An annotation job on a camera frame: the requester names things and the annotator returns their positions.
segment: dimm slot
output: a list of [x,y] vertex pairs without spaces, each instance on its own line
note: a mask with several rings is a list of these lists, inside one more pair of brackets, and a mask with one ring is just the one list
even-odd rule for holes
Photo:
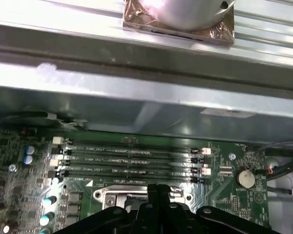
[[118,158],[130,158],[130,159],[144,159],[154,162],[180,162],[180,163],[187,163],[190,162],[190,158],[187,157],[160,157],[158,155],[130,155],[130,154],[120,154],[120,153],[82,153],[82,152],[72,152],[74,157],[118,157]]
[[82,171],[68,171],[68,177],[80,177],[80,178],[93,178],[93,177],[106,177],[106,178],[113,178],[113,179],[142,179],[142,180],[160,180],[160,181],[171,181],[171,182],[190,182],[191,177],[176,177],[176,176],[169,176],[169,177],[158,177],[154,175],[128,175],[128,174],[105,174],[101,172],[82,172]]
[[159,165],[139,165],[139,164],[124,164],[119,162],[89,162],[85,164],[84,162],[71,162],[69,166],[79,166],[85,168],[93,168],[93,167],[111,167],[111,163],[113,163],[113,168],[130,168],[134,170],[162,170],[162,171],[169,171],[169,172],[191,172],[191,168],[187,167],[161,167]]

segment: chip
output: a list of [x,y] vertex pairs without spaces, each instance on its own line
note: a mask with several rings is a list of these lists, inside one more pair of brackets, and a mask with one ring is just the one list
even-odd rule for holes
[[62,195],[62,196],[61,196],[61,199],[62,199],[62,200],[68,200],[68,196],[67,196],[67,195]]
[[43,183],[43,178],[37,178],[36,183],[37,184],[42,184]]
[[65,226],[69,226],[78,222],[78,219],[79,219],[78,215],[68,215],[66,217]]
[[29,211],[27,213],[27,218],[35,218],[36,217],[36,211]]
[[9,140],[8,139],[0,139],[0,146],[6,146],[9,144]]
[[22,194],[23,189],[21,186],[15,186],[12,191],[14,194]]
[[60,206],[60,211],[66,211],[66,206]]
[[78,213],[79,208],[80,208],[80,205],[78,204],[69,204],[67,207],[67,212],[71,214],[76,214]]
[[68,201],[70,202],[79,202],[82,199],[81,193],[70,193],[68,196]]

